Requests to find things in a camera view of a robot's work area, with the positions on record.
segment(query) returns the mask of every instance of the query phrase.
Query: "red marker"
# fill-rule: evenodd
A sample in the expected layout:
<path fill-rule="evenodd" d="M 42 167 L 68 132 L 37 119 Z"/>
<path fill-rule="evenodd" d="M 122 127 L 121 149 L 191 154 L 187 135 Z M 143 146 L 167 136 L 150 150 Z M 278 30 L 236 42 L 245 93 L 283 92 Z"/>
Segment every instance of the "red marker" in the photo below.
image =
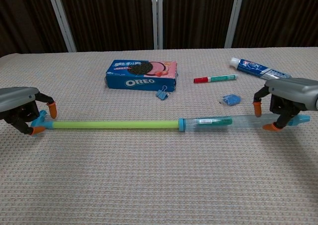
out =
<path fill-rule="evenodd" d="M 237 75 L 224 75 L 218 77 L 199 77 L 193 80 L 194 83 L 200 82 L 217 82 L 217 81 L 227 81 L 227 80 L 236 80 Z"/>

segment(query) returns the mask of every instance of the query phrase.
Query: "blue eraser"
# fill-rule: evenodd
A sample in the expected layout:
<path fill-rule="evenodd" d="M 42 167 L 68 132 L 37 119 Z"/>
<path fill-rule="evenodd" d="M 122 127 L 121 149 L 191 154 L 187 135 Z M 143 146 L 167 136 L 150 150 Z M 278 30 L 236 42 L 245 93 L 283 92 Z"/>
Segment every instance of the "blue eraser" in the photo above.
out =
<path fill-rule="evenodd" d="M 222 99 L 223 103 L 228 106 L 234 106 L 240 103 L 240 97 L 235 94 L 226 95 Z"/>

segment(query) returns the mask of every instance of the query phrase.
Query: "dark curtain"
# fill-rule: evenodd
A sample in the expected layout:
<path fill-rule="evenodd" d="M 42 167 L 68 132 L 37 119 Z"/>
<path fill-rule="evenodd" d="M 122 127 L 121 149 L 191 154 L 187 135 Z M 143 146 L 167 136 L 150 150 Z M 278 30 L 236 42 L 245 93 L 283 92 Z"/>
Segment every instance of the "dark curtain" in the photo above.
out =
<path fill-rule="evenodd" d="M 233 48 L 318 46 L 318 0 L 243 0 Z"/>
<path fill-rule="evenodd" d="M 61 0 L 78 51 L 154 48 L 151 0 Z"/>
<path fill-rule="evenodd" d="M 164 48 L 223 48 L 233 1 L 163 0 Z"/>
<path fill-rule="evenodd" d="M 66 52 L 50 0 L 0 0 L 0 57 Z"/>

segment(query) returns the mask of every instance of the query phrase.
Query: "yellow-green foam tube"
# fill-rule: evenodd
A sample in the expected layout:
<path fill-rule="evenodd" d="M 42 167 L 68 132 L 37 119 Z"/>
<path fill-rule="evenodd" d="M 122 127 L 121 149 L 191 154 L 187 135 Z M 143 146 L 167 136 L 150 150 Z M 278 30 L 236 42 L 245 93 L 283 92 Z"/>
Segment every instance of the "yellow-green foam tube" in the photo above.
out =
<path fill-rule="evenodd" d="M 174 121 L 116 121 L 116 122 L 53 122 L 53 129 L 158 129 L 179 128 Z"/>

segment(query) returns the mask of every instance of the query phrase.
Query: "toothpaste tube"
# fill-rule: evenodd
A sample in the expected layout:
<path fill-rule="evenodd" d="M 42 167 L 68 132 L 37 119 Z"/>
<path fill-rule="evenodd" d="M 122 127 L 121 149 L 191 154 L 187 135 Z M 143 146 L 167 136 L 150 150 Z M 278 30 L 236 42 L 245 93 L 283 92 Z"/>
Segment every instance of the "toothpaste tube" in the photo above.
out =
<path fill-rule="evenodd" d="M 239 71 L 260 77 L 265 80 L 291 77 L 289 74 L 282 73 L 244 59 L 232 58 L 230 61 L 230 65 L 235 67 Z"/>

